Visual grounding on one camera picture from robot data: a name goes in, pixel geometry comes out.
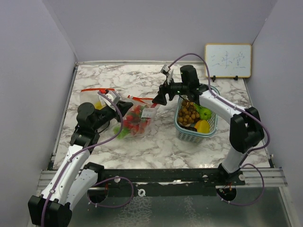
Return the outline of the clear orange-zip bag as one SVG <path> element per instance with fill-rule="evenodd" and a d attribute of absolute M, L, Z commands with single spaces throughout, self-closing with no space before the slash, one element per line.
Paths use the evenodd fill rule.
<path fill-rule="evenodd" d="M 106 106 L 116 111 L 115 107 L 107 99 L 104 99 L 99 93 L 104 94 L 114 104 L 117 105 L 120 95 L 113 88 L 88 88 L 80 92 L 80 103 L 92 103 L 97 110 L 101 110 Z"/>
<path fill-rule="evenodd" d="M 123 129 L 117 139 L 130 139 L 133 137 L 144 137 L 150 132 L 159 104 L 154 104 L 152 98 L 141 98 L 129 95 L 125 101 L 131 102 L 133 106 L 123 117 Z"/>

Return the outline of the yellow starfruit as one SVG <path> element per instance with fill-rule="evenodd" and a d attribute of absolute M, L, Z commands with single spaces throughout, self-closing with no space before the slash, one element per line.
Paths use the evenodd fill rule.
<path fill-rule="evenodd" d="M 101 110 L 104 106 L 105 106 L 105 103 L 104 103 L 104 102 L 100 102 L 100 101 L 97 101 L 97 102 L 94 104 L 94 107 L 95 107 L 95 109 L 97 109 L 97 110 Z"/>

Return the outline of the green grape bunch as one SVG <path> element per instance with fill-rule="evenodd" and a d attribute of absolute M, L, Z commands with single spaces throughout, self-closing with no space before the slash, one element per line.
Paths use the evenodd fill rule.
<path fill-rule="evenodd" d="M 115 127 L 115 128 L 113 129 L 114 134 L 118 134 L 119 130 L 120 130 L 120 127 Z M 118 139 L 123 139 L 123 138 L 125 138 L 129 133 L 130 133 L 130 130 L 129 130 L 128 128 L 125 128 L 125 127 L 124 127 L 124 128 L 121 130 L 121 132 L 118 134 L 117 138 L 118 138 Z"/>

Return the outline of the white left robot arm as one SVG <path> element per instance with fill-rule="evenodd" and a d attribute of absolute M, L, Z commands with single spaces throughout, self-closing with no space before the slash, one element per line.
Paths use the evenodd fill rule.
<path fill-rule="evenodd" d="M 98 187 L 111 178 L 104 176 L 104 167 L 95 163 L 84 164 L 94 147 L 99 146 L 99 128 L 112 119 L 118 122 L 133 103 L 108 101 L 100 110 L 92 103 L 78 107 L 77 125 L 72 134 L 68 152 L 56 174 L 39 196 L 32 196 L 28 209 L 32 224 L 40 227 L 66 227 L 72 211 L 81 197 L 92 186 Z"/>

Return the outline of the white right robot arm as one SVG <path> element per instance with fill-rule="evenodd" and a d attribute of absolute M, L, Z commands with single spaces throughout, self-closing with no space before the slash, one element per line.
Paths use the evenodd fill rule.
<path fill-rule="evenodd" d="M 238 106 L 214 92 L 210 84 L 200 83 L 194 66 L 180 68 L 181 82 L 174 82 L 173 71 L 164 65 L 161 73 L 166 76 L 153 103 L 166 105 L 174 96 L 186 95 L 187 98 L 223 118 L 230 126 L 229 141 L 231 144 L 227 157 L 218 167 L 218 181 L 228 185 L 240 170 L 249 149 L 257 146 L 264 138 L 260 116 L 256 108 Z"/>

